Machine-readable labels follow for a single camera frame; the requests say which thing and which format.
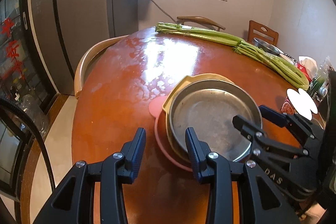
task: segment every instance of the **metal bowl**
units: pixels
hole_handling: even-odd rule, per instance
[[[263,49],[265,52],[269,52],[270,54],[274,54],[274,55],[280,55],[280,50],[277,47],[274,47],[273,45],[265,42],[262,39],[259,38],[254,38],[254,45],[258,48]]]
[[[244,90],[221,80],[201,80],[176,95],[170,106],[169,124],[184,151],[187,151],[185,130],[193,127],[199,140],[207,142],[211,151],[239,161],[249,154],[251,143],[234,128],[232,119],[236,115],[262,128],[260,110]]]

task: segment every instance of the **table top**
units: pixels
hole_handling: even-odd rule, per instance
[[[141,30],[109,47],[88,76],[78,100],[72,133],[73,163],[102,161],[132,140],[138,127],[147,143],[138,178],[124,185],[130,224],[204,224],[208,185],[174,166],[154,137],[155,119],[149,102],[168,95],[186,75],[217,73],[248,92],[257,105],[277,111],[293,88],[281,76],[255,60],[214,42]],[[263,119],[269,138],[298,146],[285,129]],[[99,185],[95,190],[94,222],[100,222]],[[234,202],[234,222],[238,222]]]

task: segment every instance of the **bunch of celery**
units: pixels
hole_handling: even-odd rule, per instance
[[[160,33],[169,33],[169,34],[178,34],[183,35],[186,37],[194,37],[200,38],[203,40],[208,40],[216,43],[220,43],[223,45],[235,47],[241,41],[245,41],[240,37],[236,37],[234,35],[218,32],[214,30],[196,28],[196,27],[189,27],[180,24],[173,24],[173,23],[162,23],[159,22],[156,24],[155,31]]]
[[[309,82],[307,77],[287,60],[265,52],[262,49],[255,47],[245,41],[237,44],[234,50],[237,53],[247,55],[273,69],[294,87],[308,90]]]

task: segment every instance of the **chair backrest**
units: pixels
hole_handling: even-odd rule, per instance
[[[222,25],[219,25],[218,23],[206,17],[177,17],[177,20],[180,21],[182,25],[184,25],[185,22],[195,22],[198,24],[215,26],[218,28],[217,31],[220,31],[221,29],[225,30],[225,28]]]
[[[78,63],[75,80],[74,80],[74,88],[75,88],[75,97],[78,99],[79,95],[83,89],[84,80],[85,80],[85,72],[89,67],[91,61],[97,56],[101,51],[105,50],[107,47],[114,45],[118,41],[124,39],[128,35],[124,35],[122,37],[114,37],[110,39],[103,40],[93,45],[81,58]]]
[[[268,37],[271,37],[273,38],[273,40],[267,38],[267,37],[263,37],[257,33],[254,33],[254,30],[258,31],[258,32],[261,32],[262,34],[268,36]],[[249,33],[248,33],[248,36],[247,36],[247,41],[254,44],[253,42],[253,38],[260,38],[264,41],[266,41],[267,43],[273,45],[273,46],[276,46],[277,43],[278,43],[278,37],[279,37],[279,34],[268,28],[267,26],[265,25],[262,25],[258,22],[255,22],[253,20],[250,20],[250,24],[249,24]]]

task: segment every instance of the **tile floor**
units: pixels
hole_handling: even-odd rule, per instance
[[[71,133],[77,99],[70,96],[52,125],[45,145],[49,154],[56,186],[72,167]],[[33,223],[38,212],[51,195],[47,169],[40,155],[30,197],[30,222]]]

